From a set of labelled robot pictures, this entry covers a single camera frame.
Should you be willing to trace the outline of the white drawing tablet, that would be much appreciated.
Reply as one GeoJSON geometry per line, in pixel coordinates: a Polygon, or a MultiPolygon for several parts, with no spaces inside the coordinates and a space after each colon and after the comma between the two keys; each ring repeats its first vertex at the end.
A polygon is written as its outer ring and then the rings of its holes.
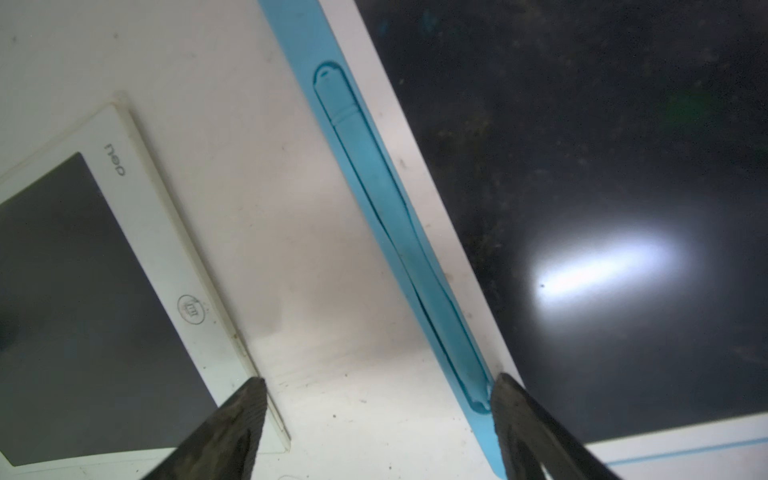
{"type": "Polygon", "coordinates": [[[1,166],[1,475],[139,479],[257,367],[128,110],[1,166]]]}

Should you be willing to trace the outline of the blue framed drawing tablet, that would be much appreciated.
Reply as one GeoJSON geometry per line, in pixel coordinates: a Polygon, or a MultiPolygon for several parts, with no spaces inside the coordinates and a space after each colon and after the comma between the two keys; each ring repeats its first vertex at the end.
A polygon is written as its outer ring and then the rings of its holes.
{"type": "Polygon", "coordinates": [[[637,479],[767,475],[763,1],[266,1],[369,213],[637,479]]]}

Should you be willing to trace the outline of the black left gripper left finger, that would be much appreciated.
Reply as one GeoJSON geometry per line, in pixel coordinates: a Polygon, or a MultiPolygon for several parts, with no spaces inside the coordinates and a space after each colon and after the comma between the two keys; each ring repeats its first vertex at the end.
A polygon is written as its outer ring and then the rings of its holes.
{"type": "Polygon", "coordinates": [[[252,476],[268,410],[266,382],[248,379],[148,479],[242,480],[252,476]]]}

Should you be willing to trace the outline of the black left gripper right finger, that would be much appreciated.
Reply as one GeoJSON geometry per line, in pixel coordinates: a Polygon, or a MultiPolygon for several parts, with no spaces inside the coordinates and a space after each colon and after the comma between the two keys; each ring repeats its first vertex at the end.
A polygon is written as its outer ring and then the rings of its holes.
{"type": "Polygon", "coordinates": [[[619,479],[509,374],[497,376],[490,405],[509,479],[619,479]]]}

